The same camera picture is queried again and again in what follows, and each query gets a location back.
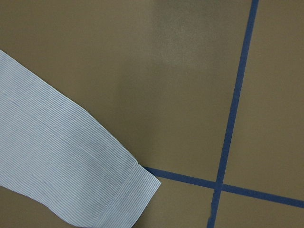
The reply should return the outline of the blue striped button shirt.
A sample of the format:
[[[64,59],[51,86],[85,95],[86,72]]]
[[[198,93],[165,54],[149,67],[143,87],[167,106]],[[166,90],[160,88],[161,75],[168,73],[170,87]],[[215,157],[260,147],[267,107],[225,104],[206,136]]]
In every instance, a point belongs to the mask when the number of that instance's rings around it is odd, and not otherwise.
[[[0,184],[73,226],[130,228],[161,182],[84,108],[1,52]]]

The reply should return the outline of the brown paper table mat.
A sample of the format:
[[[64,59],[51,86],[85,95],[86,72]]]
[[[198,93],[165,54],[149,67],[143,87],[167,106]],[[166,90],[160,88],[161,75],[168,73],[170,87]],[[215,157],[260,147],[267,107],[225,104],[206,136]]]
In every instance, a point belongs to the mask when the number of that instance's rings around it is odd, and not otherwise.
[[[3,0],[0,48],[159,177],[137,228],[303,227],[303,1]]]

